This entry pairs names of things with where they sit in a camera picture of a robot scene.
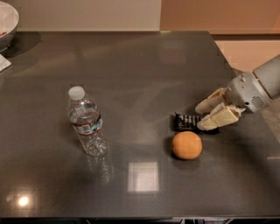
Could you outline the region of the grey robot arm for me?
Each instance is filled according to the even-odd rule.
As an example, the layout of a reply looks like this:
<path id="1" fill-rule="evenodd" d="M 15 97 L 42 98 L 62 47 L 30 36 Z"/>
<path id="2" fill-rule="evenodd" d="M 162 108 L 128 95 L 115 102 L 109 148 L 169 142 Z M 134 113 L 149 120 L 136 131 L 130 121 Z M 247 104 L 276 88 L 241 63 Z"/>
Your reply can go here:
<path id="1" fill-rule="evenodd" d="M 233 78 L 199 103 L 195 111 L 206 114 L 197 124 L 200 130 L 214 130 L 236 123 L 242 112 L 255 113 L 268 107 L 280 95 L 280 55 L 256 69 Z"/>

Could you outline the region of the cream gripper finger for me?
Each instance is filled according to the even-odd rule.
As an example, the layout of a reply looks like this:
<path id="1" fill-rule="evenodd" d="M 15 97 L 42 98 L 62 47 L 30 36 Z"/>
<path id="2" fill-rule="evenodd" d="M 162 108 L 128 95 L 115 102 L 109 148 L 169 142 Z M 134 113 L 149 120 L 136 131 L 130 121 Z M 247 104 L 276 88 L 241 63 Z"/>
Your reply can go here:
<path id="1" fill-rule="evenodd" d="M 200 114 L 214 115 L 222 111 L 227 105 L 225 97 L 226 89 L 220 87 L 210 94 L 205 100 L 195 107 L 195 111 Z"/>
<path id="2" fill-rule="evenodd" d="M 200 103 L 196 107 L 196 112 L 205 114 L 198 122 L 197 126 L 200 130 L 214 130 L 219 127 L 227 126 L 239 121 L 245 108 L 239 108 L 235 105 L 227 105 L 224 102 Z"/>

